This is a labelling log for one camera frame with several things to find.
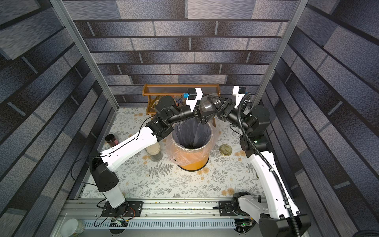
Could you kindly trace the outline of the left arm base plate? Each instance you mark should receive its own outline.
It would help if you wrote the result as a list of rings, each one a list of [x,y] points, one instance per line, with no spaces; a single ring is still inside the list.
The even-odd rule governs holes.
[[[143,207],[142,201],[126,201],[117,208],[113,208],[107,201],[102,210],[102,217],[140,217]]]

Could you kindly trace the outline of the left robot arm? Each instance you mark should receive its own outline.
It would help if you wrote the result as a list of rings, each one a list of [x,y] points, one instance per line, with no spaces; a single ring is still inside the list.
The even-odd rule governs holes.
[[[151,145],[171,135],[173,138],[183,136],[184,148],[199,149],[211,141],[208,122],[217,114],[210,95],[187,98],[186,105],[177,107],[171,96],[162,97],[155,106],[156,114],[148,123],[143,123],[140,130],[127,140],[104,150],[94,158],[91,175],[98,190],[105,196],[112,208],[127,203],[118,187],[115,171],[128,159]]]

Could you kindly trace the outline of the glass tea jar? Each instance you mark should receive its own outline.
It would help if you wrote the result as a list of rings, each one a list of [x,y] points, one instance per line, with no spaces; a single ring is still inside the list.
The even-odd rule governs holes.
[[[219,113],[218,106],[221,104],[220,97],[215,94],[209,94],[205,97],[202,97],[200,100],[200,114],[203,119],[211,119]]]

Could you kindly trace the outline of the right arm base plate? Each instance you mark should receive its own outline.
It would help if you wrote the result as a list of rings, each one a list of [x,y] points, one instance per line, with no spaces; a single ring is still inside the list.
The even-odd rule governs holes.
[[[219,214],[222,217],[247,216],[246,213],[236,211],[230,200],[220,200],[218,204],[215,206],[215,208],[219,210]]]

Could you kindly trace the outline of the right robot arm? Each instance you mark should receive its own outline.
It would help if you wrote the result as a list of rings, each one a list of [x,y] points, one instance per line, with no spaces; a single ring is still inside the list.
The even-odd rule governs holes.
[[[241,130],[241,148],[251,158],[267,207],[248,192],[235,193],[230,205],[234,214],[251,217],[264,237],[300,237],[311,226],[310,218],[300,213],[277,170],[271,147],[264,136],[270,122],[268,109],[258,105],[244,114],[249,99],[250,94],[246,94],[236,105],[231,99],[223,98],[218,107],[218,117]]]

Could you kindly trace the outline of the green jar lid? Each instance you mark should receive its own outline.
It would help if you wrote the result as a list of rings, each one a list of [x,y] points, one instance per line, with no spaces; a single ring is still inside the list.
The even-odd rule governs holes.
[[[233,152],[233,149],[230,145],[228,144],[222,144],[219,148],[219,151],[220,153],[223,155],[223,156],[230,156]]]

